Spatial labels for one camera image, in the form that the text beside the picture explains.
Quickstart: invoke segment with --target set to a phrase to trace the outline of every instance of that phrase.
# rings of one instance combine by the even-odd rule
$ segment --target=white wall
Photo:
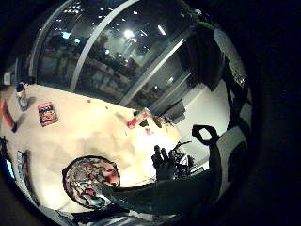
[[[191,154],[196,162],[208,159],[208,147],[192,137],[191,131],[194,124],[200,124],[211,125],[218,135],[226,132],[230,118],[226,84],[224,81],[220,82],[214,92],[207,87],[198,86],[183,98],[183,103],[186,118],[176,124],[176,127],[182,135],[182,142],[191,140],[192,143],[183,145],[182,150]]]

